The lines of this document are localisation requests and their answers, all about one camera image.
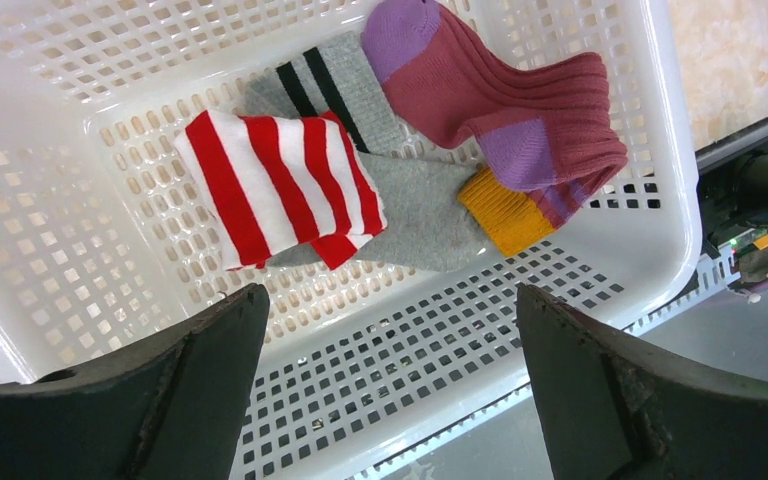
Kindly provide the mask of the grey striped sock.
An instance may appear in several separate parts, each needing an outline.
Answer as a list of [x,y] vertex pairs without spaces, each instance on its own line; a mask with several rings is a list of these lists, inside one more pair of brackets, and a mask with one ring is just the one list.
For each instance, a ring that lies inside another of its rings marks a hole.
[[249,115],[299,118],[331,112],[347,129],[388,220],[381,234],[352,254],[353,260],[449,272],[490,247],[456,199],[475,168],[393,157],[406,135],[357,33],[338,35],[251,79],[244,100]]

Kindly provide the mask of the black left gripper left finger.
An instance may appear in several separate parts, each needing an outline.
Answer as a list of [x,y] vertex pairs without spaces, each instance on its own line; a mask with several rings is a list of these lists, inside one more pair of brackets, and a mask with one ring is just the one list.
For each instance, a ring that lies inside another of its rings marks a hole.
[[225,479],[269,315],[250,284],[112,353],[0,385],[0,479]]

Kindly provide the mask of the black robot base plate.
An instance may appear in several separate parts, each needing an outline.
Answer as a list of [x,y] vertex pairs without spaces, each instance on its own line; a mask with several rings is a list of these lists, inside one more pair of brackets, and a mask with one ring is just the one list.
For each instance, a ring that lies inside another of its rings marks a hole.
[[730,261],[728,288],[759,301],[768,291],[768,118],[697,154],[701,251]]

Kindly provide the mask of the maroon purple sock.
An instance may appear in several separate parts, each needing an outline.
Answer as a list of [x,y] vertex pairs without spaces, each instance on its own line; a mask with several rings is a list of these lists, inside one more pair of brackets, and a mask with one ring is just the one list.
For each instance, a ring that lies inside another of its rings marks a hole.
[[627,165],[597,53],[519,70],[435,1],[379,3],[361,40],[399,117],[440,147],[479,145],[486,165],[457,198],[504,255],[561,228]]

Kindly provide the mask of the red white striped sock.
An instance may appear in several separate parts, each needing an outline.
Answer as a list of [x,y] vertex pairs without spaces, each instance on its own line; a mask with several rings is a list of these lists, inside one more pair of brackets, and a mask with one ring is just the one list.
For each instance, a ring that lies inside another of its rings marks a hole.
[[339,118],[207,110],[174,146],[218,221],[226,270],[262,268],[296,246],[336,269],[388,227],[384,204]]

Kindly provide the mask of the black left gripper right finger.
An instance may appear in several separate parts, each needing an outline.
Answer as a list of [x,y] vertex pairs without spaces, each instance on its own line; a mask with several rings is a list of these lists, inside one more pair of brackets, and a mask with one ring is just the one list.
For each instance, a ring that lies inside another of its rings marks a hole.
[[517,326],[557,479],[768,479],[768,381],[677,355],[533,285]]

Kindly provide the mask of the white perforated plastic basket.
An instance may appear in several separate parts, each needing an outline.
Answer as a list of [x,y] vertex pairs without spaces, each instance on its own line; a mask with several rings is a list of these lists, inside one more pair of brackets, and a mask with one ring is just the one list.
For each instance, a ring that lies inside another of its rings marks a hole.
[[445,428],[526,398],[520,283],[628,329],[701,240],[662,1],[450,1],[519,69],[592,51],[628,165],[559,232],[449,274],[383,263],[227,272],[173,148],[201,111],[339,33],[371,1],[0,1],[0,381],[110,353],[263,284],[270,324],[239,479],[373,479]]

